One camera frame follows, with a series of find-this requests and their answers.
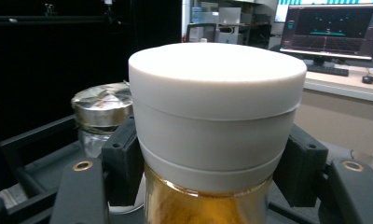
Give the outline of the white box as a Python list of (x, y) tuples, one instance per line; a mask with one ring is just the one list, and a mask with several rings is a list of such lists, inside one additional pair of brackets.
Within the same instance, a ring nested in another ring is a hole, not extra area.
[(219, 24), (239, 24), (241, 22), (242, 9), (240, 7), (219, 8)]

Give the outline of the computer monitor with dark screen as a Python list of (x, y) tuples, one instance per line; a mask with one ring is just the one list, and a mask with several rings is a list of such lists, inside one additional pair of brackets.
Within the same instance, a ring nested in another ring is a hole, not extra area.
[(373, 63), (373, 4), (289, 6), (280, 51), (305, 59)]

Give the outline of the black keyboard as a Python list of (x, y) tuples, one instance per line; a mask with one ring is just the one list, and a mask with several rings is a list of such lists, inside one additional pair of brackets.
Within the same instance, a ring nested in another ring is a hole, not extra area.
[(340, 69), (331, 66), (308, 64), (307, 69), (309, 72), (328, 74), (340, 77), (347, 77), (349, 75), (349, 71), (347, 69)]

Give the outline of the black metal two-tier rack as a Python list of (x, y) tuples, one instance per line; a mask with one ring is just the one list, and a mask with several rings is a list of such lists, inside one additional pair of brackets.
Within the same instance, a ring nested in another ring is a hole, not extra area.
[[(72, 165), (88, 158), (75, 140), (73, 117), (59, 119), (0, 143), (27, 201), (0, 206), (0, 224), (143, 224), (143, 211), (108, 215), (110, 192), (102, 158), (78, 173)], [(316, 174), (315, 206), (269, 202), (266, 224), (373, 224), (373, 170), (350, 158), (326, 159)]]

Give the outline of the glass jar with silver lid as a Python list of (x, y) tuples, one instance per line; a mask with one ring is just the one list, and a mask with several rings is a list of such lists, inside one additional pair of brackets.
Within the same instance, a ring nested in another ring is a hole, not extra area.
[(133, 114), (130, 84), (118, 82), (87, 88), (75, 94), (71, 107), (85, 154), (97, 158), (112, 133)]

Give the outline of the black curtain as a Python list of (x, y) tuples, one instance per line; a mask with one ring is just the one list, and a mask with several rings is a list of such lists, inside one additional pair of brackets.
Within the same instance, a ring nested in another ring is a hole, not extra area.
[[(183, 0), (0, 0), (0, 142), (69, 116), (90, 86), (128, 77), (140, 49), (181, 40)], [(0, 151), (0, 190), (16, 182)]]

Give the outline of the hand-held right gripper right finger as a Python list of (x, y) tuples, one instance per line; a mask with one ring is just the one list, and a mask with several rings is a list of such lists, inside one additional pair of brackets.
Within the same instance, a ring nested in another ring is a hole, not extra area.
[(328, 148), (296, 124), (289, 134), (273, 180), (290, 206), (313, 207), (316, 174), (326, 165)]

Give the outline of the light wooden desk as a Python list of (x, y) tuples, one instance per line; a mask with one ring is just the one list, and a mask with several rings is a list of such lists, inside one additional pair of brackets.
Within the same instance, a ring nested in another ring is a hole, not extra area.
[(373, 70), (350, 67), (347, 77), (309, 72), (296, 124), (373, 168), (373, 84), (363, 76)]

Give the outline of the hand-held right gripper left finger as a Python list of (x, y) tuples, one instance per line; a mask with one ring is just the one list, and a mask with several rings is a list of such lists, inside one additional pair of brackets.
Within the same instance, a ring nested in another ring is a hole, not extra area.
[(102, 162), (108, 173), (112, 206), (136, 203), (144, 172), (144, 158), (137, 137), (134, 116), (126, 118), (102, 146)]

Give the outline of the amber jar with white lid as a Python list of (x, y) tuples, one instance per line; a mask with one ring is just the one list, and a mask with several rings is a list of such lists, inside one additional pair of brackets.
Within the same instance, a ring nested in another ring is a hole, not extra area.
[(306, 71), (295, 57), (232, 44), (132, 54), (145, 224), (265, 224)]

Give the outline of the computer monitor with bright screen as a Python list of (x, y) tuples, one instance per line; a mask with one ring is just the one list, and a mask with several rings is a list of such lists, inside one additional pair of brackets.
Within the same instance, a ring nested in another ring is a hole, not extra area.
[(290, 5), (360, 5), (373, 4), (373, 0), (278, 0), (274, 21), (285, 22)]

